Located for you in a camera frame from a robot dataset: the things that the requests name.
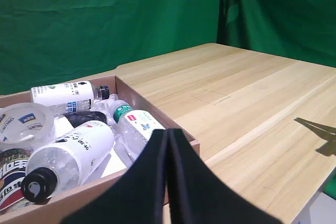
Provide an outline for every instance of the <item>plastic water bottle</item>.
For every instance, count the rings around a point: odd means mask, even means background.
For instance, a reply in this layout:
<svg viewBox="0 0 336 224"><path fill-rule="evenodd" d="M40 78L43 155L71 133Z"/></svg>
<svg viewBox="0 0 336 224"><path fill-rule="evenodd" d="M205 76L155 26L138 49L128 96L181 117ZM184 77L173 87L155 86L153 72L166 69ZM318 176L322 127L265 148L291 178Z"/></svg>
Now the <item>plastic water bottle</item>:
<svg viewBox="0 0 336 224"><path fill-rule="evenodd" d="M113 133L105 123L89 121L40 147L28 160L21 185L23 196L31 202L42 202L82 185L113 144Z"/></svg>
<svg viewBox="0 0 336 224"><path fill-rule="evenodd" d="M149 112L134 110L125 101L116 100L110 109L117 123L117 133L122 136L122 144L134 160L140 155L153 130L164 129Z"/></svg>
<svg viewBox="0 0 336 224"><path fill-rule="evenodd" d="M51 109L54 115L90 110L97 101L108 99L108 86L94 87L89 81L33 87L30 97Z"/></svg>

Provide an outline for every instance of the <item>black object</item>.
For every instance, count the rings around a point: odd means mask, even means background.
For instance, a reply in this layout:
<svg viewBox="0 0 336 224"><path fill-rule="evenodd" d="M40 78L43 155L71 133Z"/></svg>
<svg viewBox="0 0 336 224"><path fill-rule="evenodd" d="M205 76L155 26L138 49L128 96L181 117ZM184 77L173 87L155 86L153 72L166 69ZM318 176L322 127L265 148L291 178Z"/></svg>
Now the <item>black object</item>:
<svg viewBox="0 0 336 224"><path fill-rule="evenodd" d="M79 111L65 114L64 116L69 120L74 128L92 120L97 120L107 124L106 115L100 111Z"/></svg>
<svg viewBox="0 0 336 224"><path fill-rule="evenodd" d="M180 129L155 130L130 169L62 223L162 224L166 182L172 223L281 223L224 185Z"/></svg>
<svg viewBox="0 0 336 224"><path fill-rule="evenodd" d="M106 100L110 98L110 89L108 86L99 86L98 91L101 92L102 100Z"/></svg>
<svg viewBox="0 0 336 224"><path fill-rule="evenodd" d="M55 191L56 185L56 174L48 168L40 167L23 179L21 192L27 200L40 203Z"/></svg>

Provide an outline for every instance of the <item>red logo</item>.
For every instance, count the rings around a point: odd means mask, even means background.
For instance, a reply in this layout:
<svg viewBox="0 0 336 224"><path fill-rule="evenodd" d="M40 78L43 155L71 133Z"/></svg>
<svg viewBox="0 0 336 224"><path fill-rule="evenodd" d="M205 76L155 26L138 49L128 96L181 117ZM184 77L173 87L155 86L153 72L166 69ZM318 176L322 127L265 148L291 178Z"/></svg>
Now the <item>red logo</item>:
<svg viewBox="0 0 336 224"><path fill-rule="evenodd" d="M135 120L136 120L136 118L135 118L134 115L129 115L129 116L127 116L127 117L128 117L128 119L131 120L131 121L135 121Z"/></svg>

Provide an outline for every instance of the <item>bottle label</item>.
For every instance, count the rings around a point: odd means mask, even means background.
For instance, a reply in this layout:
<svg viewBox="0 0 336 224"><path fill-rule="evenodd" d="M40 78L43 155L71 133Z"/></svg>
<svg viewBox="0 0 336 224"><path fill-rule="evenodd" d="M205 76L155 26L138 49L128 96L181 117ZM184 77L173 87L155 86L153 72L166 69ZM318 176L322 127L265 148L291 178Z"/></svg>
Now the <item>bottle label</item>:
<svg viewBox="0 0 336 224"><path fill-rule="evenodd" d="M116 123L119 122L119 119L122 115L124 115L128 111L132 111L133 108L129 105L122 105L116 109L116 111L113 114L113 119L115 120Z"/></svg>
<svg viewBox="0 0 336 224"><path fill-rule="evenodd" d="M84 111L91 109L91 100L83 100L77 102L68 102L58 105L48 106L51 109L53 114L66 114L76 111Z"/></svg>
<svg viewBox="0 0 336 224"><path fill-rule="evenodd" d="M14 211L29 205L21 193L30 151L10 149L0 154L0 212Z"/></svg>
<svg viewBox="0 0 336 224"><path fill-rule="evenodd" d="M147 111L133 110L128 112L125 118L147 141L151 138L155 129L164 130L164 127Z"/></svg>
<svg viewBox="0 0 336 224"><path fill-rule="evenodd" d="M71 151L81 170L81 182L84 182L111 151L113 144L114 136L107 124L89 121L55 139L45 148L58 147Z"/></svg>
<svg viewBox="0 0 336 224"><path fill-rule="evenodd" d="M34 87L30 92L33 102L48 106L54 114L89 110L94 102L89 81Z"/></svg>

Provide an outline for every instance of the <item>green label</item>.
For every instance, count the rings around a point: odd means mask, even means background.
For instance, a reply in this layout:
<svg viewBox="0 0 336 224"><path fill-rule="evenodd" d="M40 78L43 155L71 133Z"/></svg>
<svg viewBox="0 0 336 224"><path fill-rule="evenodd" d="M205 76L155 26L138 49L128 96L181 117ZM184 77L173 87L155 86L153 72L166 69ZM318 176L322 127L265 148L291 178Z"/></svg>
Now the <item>green label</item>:
<svg viewBox="0 0 336 224"><path fill-rule="evenodd" d="M116 123L119 122L119 119L122 115L124 115L128 111L132 111L133 108L129 105L122 105L116 109L116 111L113 114L113 119L115 120Z"/></svg>

